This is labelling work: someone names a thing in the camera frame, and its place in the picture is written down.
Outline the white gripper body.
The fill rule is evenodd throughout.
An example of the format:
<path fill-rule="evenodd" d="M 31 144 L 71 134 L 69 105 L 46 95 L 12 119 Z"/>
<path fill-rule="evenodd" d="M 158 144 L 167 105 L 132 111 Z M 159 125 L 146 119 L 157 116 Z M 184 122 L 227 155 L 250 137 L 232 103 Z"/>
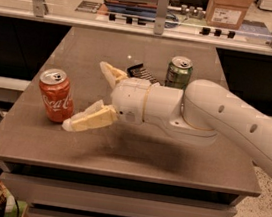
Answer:
<path fill-rule="evenodd" d="M 121 122 L 149 123 L 171 130 L 180 118 L 183 94 L 181 89 L 128 78 L 115 86 L 110 97 Z"/>

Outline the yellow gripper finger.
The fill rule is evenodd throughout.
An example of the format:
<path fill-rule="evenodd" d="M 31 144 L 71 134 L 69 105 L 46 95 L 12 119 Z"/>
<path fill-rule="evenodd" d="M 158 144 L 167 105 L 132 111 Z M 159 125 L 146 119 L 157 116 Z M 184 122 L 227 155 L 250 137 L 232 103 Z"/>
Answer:
<path fill-rule="evenodd" d="M 62 128 L 70 132 L 92 130 L 112 125 L 117 121 L 117 118 L 114 107 L 105 105 L 103 101 L 99 100 L 87 107 L 83 112 L 64 120 Z"/>
<path fill-rule="evenodd" d="M 110 63 L 101 61 L 99 67 L 112 89 L 114 89 L 115 86 L 123 79 L 127 79 L 128 75 L 123 70 L 117 69 L 110 65 Z"/>

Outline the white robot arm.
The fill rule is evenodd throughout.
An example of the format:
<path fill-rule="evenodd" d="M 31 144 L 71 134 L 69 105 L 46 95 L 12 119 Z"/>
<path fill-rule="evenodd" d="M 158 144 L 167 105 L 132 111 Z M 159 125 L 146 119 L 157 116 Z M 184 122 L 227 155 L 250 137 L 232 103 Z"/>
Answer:
<path fill-rule="evenodd" d="M 113 88 L 109 105 L 101 100 L 63 121 L 65 131 L 102 128 L 116 121 L 156 125 L 172 138 L 210 145 L 224 135 L 272 178 L 272 118 L 210 80 L 194 80 L 181 90 L 129 77 L 109 63 L 100 69 Z"/>

